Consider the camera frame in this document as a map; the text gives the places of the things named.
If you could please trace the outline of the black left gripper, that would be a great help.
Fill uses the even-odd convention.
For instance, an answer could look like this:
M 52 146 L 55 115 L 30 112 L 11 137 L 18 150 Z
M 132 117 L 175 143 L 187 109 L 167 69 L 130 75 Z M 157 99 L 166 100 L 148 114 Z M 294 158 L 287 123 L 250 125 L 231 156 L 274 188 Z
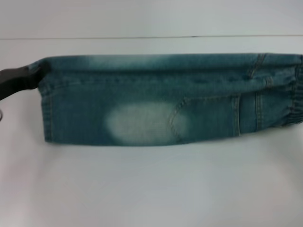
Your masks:
M 32 63 L 28 66 L 0 71 L 0 94 L 13 95 L 19 91 L 38 87 L 40 75 L 49 72 L 49 63 Z

